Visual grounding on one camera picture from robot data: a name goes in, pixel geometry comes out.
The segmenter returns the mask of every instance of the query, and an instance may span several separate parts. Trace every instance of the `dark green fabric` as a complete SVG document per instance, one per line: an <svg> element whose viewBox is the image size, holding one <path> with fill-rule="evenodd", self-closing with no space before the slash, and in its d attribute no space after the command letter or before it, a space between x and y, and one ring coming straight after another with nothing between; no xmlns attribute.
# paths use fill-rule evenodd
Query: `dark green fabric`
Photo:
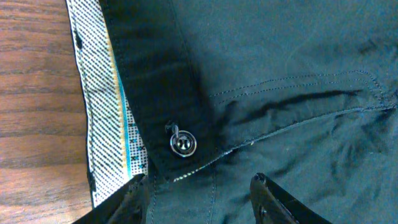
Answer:
<svg viewBox="0 0 398 224"><path fill-rule="evenodd" d="M150 223L254 223L257 172L332 223L396 222L397 1L100 3L152 162ZM189 159L174 119L199 139Z"/></svg>

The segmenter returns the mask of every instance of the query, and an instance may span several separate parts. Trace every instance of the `button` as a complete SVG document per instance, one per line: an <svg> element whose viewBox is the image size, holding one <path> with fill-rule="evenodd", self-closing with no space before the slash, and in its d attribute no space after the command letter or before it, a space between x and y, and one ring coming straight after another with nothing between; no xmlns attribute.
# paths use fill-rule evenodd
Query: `button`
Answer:
<svg viewBox="0 0 398 224"><path fill-rule="evenodd" d="M170 138L170 147L176 155L189 157L197 149L197 140L188 131L180 131L176 124L172 125L173 135Z"/></svg>

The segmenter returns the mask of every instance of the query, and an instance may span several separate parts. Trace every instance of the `blue stripe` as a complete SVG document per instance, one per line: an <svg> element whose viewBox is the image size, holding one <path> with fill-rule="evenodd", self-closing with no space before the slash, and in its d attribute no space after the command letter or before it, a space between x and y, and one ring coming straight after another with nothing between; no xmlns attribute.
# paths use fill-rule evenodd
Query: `blue stripe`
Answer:
<svg viewBox="0 0 398 224"><path fill-rule="evenodd" d="M119 90L122 98L122 107L123 107L123 123L124 123L124 142L126 143L126 160L127 160L127 173L129 175L129 179L131 179L131 157L130 157L130 144L129 144L129 130L127 123L127 111L126 111L126 100L124 99L124 89L122 85L122 81L119 76L118 66L116 65L116 60L113 57L113 61L115 63L116 74L118 76L119 82Z"/></svg>

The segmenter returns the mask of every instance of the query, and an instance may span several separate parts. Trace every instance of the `wooden table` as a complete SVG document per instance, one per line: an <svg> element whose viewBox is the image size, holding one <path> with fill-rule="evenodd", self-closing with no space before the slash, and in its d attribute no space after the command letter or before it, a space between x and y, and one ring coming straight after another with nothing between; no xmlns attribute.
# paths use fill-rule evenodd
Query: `wooden table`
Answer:
<svg viewBox="0 0 398 224"><path fill-rule="evenodd" d="M64 0L0 0L0 223L91 210L86 115Z"/></svg>

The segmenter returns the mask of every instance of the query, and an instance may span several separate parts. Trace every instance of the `fabric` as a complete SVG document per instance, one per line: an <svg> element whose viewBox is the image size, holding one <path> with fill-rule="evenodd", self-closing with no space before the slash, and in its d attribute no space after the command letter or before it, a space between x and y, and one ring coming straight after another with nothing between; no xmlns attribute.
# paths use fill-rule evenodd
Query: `fabric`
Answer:
<svg viewBox="0 0 398 224"><path fill-rule="evenodd" d="M87 156L93 206L137 174L147 153L113 58L98 0L67 0L87 112Z"/></svg>
<svg viewBox="0 0 398 224"><path fill-rule="evenodd" d="M398 1L99 3L147 149L147 223L255 223L258 172L332 223L396 223Z"/></svg>

